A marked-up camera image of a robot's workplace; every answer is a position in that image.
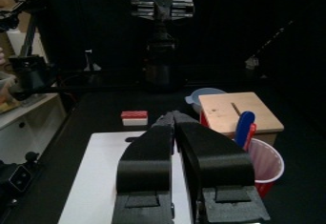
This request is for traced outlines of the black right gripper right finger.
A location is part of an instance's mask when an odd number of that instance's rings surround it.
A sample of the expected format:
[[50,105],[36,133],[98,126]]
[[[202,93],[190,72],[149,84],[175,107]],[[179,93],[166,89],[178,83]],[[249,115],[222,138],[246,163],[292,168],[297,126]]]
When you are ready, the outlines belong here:
[[250,155],[187,114],[174,111],[174,119],[194,224],[269,221]]

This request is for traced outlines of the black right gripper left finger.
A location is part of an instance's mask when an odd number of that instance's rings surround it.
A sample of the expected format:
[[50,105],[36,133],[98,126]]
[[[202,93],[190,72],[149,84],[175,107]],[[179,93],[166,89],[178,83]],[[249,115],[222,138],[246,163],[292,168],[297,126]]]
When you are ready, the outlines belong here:
[[127,146],[118,165],[112,224],[174,224],[174,115],[162,115]]

